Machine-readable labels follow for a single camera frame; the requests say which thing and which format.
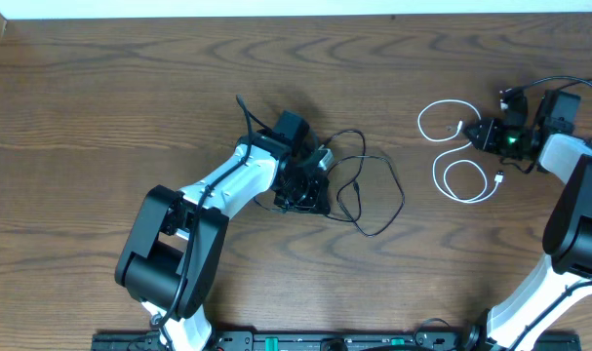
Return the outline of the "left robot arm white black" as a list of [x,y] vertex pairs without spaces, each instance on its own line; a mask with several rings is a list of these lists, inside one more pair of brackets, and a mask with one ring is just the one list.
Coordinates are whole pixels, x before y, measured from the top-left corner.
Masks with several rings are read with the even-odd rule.
[[324,144],[307,147],[308,123],[285,111],[272,128],[248,129],[233,154],[203,179],[144,197],[115,268],[115,281],[150,313],[139,345],[202,350],[213,334],[203,308],[229,221],[272,190],[283,212],[329,212],[325,175],[334,159]]

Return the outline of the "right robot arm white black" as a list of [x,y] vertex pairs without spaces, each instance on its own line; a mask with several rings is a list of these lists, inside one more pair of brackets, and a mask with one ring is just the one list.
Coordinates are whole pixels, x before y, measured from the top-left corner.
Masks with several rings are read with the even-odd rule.
[[592,294],[592,145],[573,135],[580,98],[545,92],[531,127],[521,88],[503,92],[504,119],[479,122],[465,133],[478,149],[528,159],[565,188],[545,226],[543,254],[522,284],[485,310],[459,339],[461,350],[578,350],[574,333],[549,327]]

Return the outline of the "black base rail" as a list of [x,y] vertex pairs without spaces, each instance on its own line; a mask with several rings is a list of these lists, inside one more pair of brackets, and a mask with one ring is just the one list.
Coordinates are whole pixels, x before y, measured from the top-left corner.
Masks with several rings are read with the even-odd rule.
[[415,331],[261,332],[217,329],[206,320],[168,322],[156,331],[101,331],[93,335],[92,351],[364,351],[364,350],[494,350],[478,343],[478,332],[422,326]]

